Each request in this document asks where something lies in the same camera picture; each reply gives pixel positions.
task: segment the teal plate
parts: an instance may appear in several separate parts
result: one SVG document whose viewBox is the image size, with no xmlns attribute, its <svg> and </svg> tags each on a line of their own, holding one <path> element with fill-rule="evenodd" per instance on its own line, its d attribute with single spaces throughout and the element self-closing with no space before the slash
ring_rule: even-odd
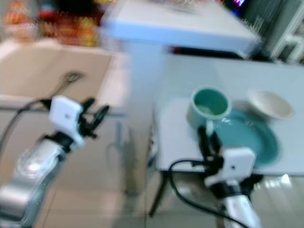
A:
<svg viewBox="0 0 304 228">
<path fill-rule="evenodd" d="M 278 156 L 278 143 L 273 132 L 257 117 L 232 110 L 215 129 L 224 146 L 245 146 L 256 153 L 255 168 L 273 162 Z"/>
</svg>

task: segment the ceramic bowl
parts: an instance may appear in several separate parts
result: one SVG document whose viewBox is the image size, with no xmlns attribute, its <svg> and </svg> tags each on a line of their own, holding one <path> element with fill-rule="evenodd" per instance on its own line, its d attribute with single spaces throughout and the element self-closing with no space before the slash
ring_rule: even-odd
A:
<svg viewBox="0 0 304 228">
<path fill-rule="evenodd" d="M 268 118 L 285 120 L 294 115 L 290 103 L 271 92 L 249 91 L 248 101 L 255 111 Z"/>
</svg>

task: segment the black wire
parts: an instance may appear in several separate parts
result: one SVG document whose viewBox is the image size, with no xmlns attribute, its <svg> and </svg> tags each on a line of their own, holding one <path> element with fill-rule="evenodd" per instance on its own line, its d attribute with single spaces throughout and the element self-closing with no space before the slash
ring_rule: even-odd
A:
<svg viewBox="0 0 304 228">
<path fill-rule="evenodd" d="M 31 108 L 31 106 L 33 106 L 37 103 L 43 103 L 43 102 L 46 102 L 46 101 L 48 101 L 48 100 L 47 99 L 40 99 L 40 100 L 35 100 L 35 101 L 32 101 L 32 102 L 29 102 L 23 108 L 21 108 L 17 111 L 17 113 L 11 119 L 10 123 L 6 126 L 5 130 L 3 131 L 2 135 L 1 135 L 1 138 L 0 138 L 0 159 L 1 159 L 2 152 L 5 148 L 5 145 L 7 143 L 7 140 L 10 138 L 10 135 L 11 135 L 12 131 L 14 130 L 14 127 L 16 126 L 16 123 L 20 119 L 21 114 L 25 111 L 28 111 Z"/>
<path fill-rule="evenodd" d="M 172 169 L 175 165 L 179 164 L 179 163 L 185 163 L 185 162 L 191 162 L 192 164 L 198 164 L 200 163 L 201 165 L 204 165 L 204 162 L 203 161 L 197 161 L 197 160 L 178 160 L 178 161 L 175 161 L 174 163 L 171 164 L 169 170 L 168 170 L 168 176 L 169 176 L 169 181 L 170 181 L 170 185 L 172 186 L 173 188 L 173 191 L 175 192 L 175 194 L 177 195 L 177 197 L 184 203 L 196 208 L 196 209 L 199 209 L 199 210 L 202 210 L 208 214 L 212 214 L 216 217 L 220 217 L 220 218 L 225 218 L 225 219 L 228 219 L 230 221 L 233 221 L 235 223 L 238 223 L 239 225 L 241 225 L 242 227 L 244 228 L 249 228 L 247 225 L 245 225 L 244 223 L 240 222 L 240 221 L 237 221 L 235 220 L 234 218 L 228 216 L 228 215 L 225 215 L 223 214 L 222 212 L 216 210 L 216 209 L 213 209 L 213 208 L 210 208 L 210 207 L 206 207 L 206 206 L 203 206 L 203 205 L 200 205 L 196 202 L 193 202 L 192 200 L 189 200 L 185 197 L 183 197 L 179 191 L 177 190 L 177 187 L 174 183 L 174 180 L 173 180 L 173 172 L 172 172 Z"/>
</svg>

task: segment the ceramic cup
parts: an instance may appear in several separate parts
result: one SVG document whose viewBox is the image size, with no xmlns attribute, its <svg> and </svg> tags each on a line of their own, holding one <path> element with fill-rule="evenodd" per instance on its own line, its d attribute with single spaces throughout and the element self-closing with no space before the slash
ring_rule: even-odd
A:
<svg viewBox="0 0 304 228">
<path fill-rule="evenodd" d="M 228 97 L 216 87 L 203 87 L 192 93 L 187 110 L 187 121 L 194 129 L 206 126 L 206 134 L 211 136 L 216 124 L 231 112 Z"/>
</svg>

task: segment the white cabinet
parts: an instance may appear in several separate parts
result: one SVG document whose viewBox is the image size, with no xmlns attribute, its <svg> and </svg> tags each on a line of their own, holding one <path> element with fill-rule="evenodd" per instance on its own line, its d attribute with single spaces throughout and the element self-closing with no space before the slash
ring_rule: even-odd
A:
<svg viewBox="0 0 304 228">
<path fill-rule="evenodd" d="M 0 131 L 15 114 L 0 110 Z M 1 176 L 5 181 L 11 175 L 14 163 L 21 153 L 44 133 L 52 133 L 47 113 L 30 112 L 18 122 L 1 161 Z M 96 141 L 69 154 L 57 180 L 57 188 L 71 190 L 124 190 L 124 119 L 107 116 L 99 128 Z"/>
</svg>

